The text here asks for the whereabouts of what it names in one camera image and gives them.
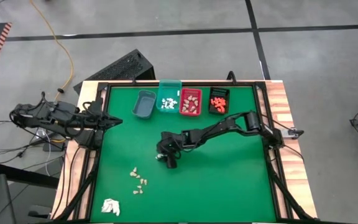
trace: yellow cable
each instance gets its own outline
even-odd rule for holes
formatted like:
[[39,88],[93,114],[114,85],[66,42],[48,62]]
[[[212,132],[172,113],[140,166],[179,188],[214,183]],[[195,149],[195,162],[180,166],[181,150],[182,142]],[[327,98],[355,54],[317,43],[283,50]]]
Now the yellow cable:
[[62,139],[62,140],[55,140],[55,139],[53,139],[53,140],[52,140],[52,142],[55,142],[55,143],[61,143],[61,142],[64,142],[64,141],[66,141],[66,139]]
[[[31,5],[34,6],[34,9],[37,10],[37,12],[40,14],[40,16],[44,19],[44,21],[47,23],[50,31],[52,32],[53,38],[55,39],[56,43],[62,47],[62,49],[66,52],[68,59],[70,59],[70,63],[71,63],[71,71],[70,71],[70,77],[68,78],[68,80],[65,82],[65,84],[61,87],[61,89],[64,89],[67,84],[71,81],[71,79],[73,78],[73,74],[74,74],[74,63],[73,63],[73,59],[70,56],[70,53],[68,53],[67,49],[61,44],[59,43],[59,41],[56,38],[55,32],[52,29],[52,26],[49,24],[48,20],[45,18],[45,16],[42,14],[42,12],[37,8],[37,6],[35,6],[34,2],[32,0],[30,0]],[[57,100],[58,96],[59,96],[60,92],[57,92],[56,97],[55,97],[55,101]]]

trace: green table surface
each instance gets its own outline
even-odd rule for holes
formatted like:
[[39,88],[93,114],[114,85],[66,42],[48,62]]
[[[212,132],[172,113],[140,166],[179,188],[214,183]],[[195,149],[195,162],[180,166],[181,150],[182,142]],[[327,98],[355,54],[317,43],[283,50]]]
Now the green table surface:
[[[104,135],[91,211],[92,222],[272,222],[272,194],[260,136],[229,133],[210,139],[190,153],[182,153],[176,169],[155,159],[162,131],[205,128],[223,116],[208,113],[209,88],[203,91],[201,115],[187,117],[154,108],[150,119],[132,109],[140,90],[158,88],[113,87],[108,113],[124,120]],[[254,110],[251,87],[229,87],[228,114]],[[137,167],[147,179],[129,174]],[[105,199],[118,200],[121,214],[101,213]]]

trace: concrete floor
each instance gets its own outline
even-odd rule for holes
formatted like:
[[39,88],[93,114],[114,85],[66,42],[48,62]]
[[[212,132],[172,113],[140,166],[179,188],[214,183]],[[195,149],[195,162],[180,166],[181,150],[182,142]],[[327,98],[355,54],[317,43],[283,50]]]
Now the concrete floor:
[[[36,4],[61,35],[250,27],[241,0]],[[252,5],[258,27],[358,24],[358,1],[257,0]],[[10,37],[50,35],[26,0],[1,3],[0,22],[13,23]],[[295,124],[305,130],[300,144],[318,216],[358,223],[358,135],[348,121],[358,112],[358,30],[270,32],[261,33],[260,38],[270,76],[284,80]],[[75,63],[72,85],[136,48],[154,65],[157,78],[225,78],[233,70],[238,79],[263,79],[252,33],[62,43]],[[6,42],[0,54],[0,119],[7,119],[18,103],[36,103],[41,91],[52,99],[69,72],[67,57],[54,41]],[[71,103],[77,99],[72,89],[62,97]],[[29,139],[29,134],[11,124],[0,126],[0,149],[21,146]],[[0,162],[12,156],[2,155]],[[29,150],[8,165],[23,168],[47,156],[40,149]]]

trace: teal bin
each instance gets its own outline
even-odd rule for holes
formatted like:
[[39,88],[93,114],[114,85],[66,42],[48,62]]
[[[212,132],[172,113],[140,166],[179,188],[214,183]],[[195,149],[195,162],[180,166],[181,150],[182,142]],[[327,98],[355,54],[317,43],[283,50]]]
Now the teal bin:
[[[179,80],[160,80],[160,85],[158,86],[157,101],[155,106],[157,109],[164,113],[177,113],[179,112],[180,107],[180,92],[181,92],[181,81]],[[165,108],[163,99],[171,98],[173,101],[176,101],[177,104],[173,105],[173,109]]]

